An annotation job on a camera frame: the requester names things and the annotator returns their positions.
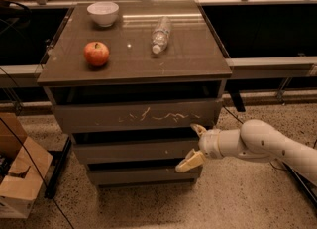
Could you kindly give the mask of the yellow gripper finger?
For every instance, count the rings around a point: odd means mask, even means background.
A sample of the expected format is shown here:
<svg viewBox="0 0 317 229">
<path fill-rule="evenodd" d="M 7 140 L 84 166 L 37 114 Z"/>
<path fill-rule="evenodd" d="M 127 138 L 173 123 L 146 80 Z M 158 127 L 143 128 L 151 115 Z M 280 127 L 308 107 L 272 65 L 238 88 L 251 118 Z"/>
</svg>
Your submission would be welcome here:
<svg viewBox="0 0 317 229">
<path fill-rule="evenodd" d="M 186 157 L 175 167 L 177 172 L 188 172 L 204 164 L 206 157 L 201 151 L 192 149 Z"/>
<path fill-rule="evenodd" d="M 197 134 L 198 137 L 201 137 L 206 132 L 205 127 L 196 123 L 192 123 L 190 127 Z"/>
</svg>

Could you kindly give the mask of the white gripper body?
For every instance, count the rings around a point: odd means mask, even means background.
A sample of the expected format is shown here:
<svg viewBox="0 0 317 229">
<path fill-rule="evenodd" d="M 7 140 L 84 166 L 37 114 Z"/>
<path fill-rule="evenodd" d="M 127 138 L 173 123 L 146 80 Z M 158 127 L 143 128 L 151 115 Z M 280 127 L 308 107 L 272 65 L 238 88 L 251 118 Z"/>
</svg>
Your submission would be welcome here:
<svg viewBox="0 0 317 229">
<path fill-rule="evenodd" d="M 221 159 L 222 154 L 219 148 L 219 129 L 210 129 L 204 131 L 199 138 L 198 146 L 200 151 L 208 159 Z"/>
</svg>

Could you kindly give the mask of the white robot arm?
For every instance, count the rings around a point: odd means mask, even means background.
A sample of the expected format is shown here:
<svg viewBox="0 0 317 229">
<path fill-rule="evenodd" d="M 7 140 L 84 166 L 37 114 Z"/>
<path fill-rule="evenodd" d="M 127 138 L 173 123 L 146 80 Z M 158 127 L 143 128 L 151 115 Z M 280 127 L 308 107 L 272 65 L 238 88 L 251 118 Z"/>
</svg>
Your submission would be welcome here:
<svg viewBox="0 0 317 229">
<path fill-rule="evenodd" d="M 279 159 L 317 185 L 317 150 L 284 136 L 262 120 L 248 120 L 234 130 L 207 130 L 199 124 L 191 128 L 199 137 L 199 150 L 192 149 L 175 167 L 177 172 L 188 172 L 207 159 L 235 157 L 253 163 Z"/>
</svg>

